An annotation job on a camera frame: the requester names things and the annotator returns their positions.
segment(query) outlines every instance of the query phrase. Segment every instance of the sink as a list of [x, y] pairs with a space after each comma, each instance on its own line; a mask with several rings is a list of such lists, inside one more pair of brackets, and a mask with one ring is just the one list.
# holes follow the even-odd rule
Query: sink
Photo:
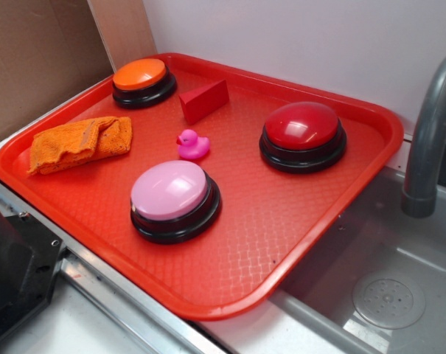
[[279, 288], [378, 352], [446, 353], [446, 188], [415, 219], [403, 180], [385, 167]]

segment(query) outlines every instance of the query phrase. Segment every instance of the knitted cloth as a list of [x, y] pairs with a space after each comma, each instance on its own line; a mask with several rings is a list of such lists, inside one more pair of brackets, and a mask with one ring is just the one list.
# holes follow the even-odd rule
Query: knitted cloth
[[65, 170], [130, 150], [129, 117], [101, 117], [59, 125], [34, 136], [29, 174]]

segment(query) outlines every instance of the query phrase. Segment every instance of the white wall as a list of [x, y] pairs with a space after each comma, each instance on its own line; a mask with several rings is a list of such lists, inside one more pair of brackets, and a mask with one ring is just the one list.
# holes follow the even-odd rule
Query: white wall
[[180, 52], [391, 109], [412, 133], [446, 56], [446, 0], [143, 0]]

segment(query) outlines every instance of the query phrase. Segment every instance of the rubber duck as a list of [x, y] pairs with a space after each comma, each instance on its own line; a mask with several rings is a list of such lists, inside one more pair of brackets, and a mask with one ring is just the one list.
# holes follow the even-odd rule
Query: rubber duck
[[178, 154], [184, 159], [199, 159], [209, 151], [209, 139], [198, 136], [196, 131], [185, 129], [177, 138]]

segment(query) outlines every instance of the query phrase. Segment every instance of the sink drain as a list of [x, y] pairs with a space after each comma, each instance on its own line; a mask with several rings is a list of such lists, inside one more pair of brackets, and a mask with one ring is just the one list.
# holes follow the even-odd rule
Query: sink drain
[[421, 288], [406, 276], [390, 271], [362, 277], [352, 296], [355, 308], [366, 321], [389, 330], [412, 325], [425, 309]]

